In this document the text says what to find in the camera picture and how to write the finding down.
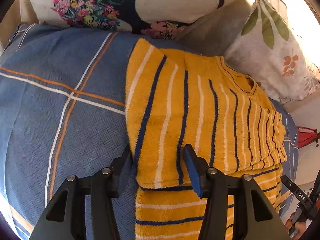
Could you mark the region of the person's right hand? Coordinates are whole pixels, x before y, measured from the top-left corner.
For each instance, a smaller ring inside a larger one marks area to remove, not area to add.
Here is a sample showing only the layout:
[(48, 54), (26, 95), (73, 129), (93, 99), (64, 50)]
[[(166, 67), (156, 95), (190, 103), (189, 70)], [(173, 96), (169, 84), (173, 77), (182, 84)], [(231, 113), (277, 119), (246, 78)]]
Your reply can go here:
[[(293, 221), (294, 215), (295, 214), (293, 213), (285, 223), (285, 228), (287, 230), (290, 230), (293, 227), (292, 221)], [(306, 222), (296, 222), (294, 227), (296, 230), (298, 230), (298, 232), (295, 235), (295, 237), (293, 237), (293, 240), (298, 240), (303, 235), (303, 233), (306, 231)]]

